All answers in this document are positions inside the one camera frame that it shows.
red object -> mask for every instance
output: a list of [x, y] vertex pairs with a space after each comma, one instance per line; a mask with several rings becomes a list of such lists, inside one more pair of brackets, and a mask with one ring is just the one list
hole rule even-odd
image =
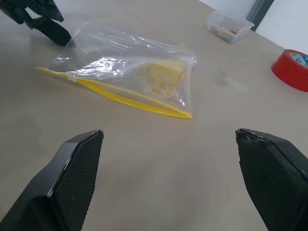
[[308, 55], [285, 50], [271, 69], [286, 84], [308, 92]]

plastic bag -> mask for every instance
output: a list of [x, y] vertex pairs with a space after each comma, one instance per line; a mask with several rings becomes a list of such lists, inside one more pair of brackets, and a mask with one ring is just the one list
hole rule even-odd
[[190, 75], [196, 57], [113, 29], [83, 24], [50, 67], [102, 96], [146, 111], [192, 118]]

table surface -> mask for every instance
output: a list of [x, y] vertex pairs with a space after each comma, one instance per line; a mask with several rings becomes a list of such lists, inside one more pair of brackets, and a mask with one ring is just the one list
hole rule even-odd
[[34, 67], [61, 48], [1, 13], [0, 219], [65, 140], [102, 129], [83, 230], [265, 231], [245, 189], [234, 131], [271, 133], [308, 153], [308, 94], [270, 69], [283, 48], [252, 31], [224, 42], [206, 30], [213, 9], [197, 0], [57, 3], [72, 33], [94, 22], [193, 50], [193, 119], [151, 114], [42, 75]]

clear plastic box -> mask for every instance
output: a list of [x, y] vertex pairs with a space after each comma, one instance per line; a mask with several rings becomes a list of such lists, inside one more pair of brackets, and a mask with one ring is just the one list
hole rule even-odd
[[228, 43], [244, 39], [254, 25], [228, 11], [215, 11], [207, 20], [207, 30]]

wall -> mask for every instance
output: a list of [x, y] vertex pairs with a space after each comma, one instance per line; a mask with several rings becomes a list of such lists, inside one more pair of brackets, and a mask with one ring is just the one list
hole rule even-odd
[[215, 10], [229, 10], [246, 18], [256, 0], [200, 0]]
[[308, 54], [308, 0], [275, 0], [256, 32], [286, 49]]

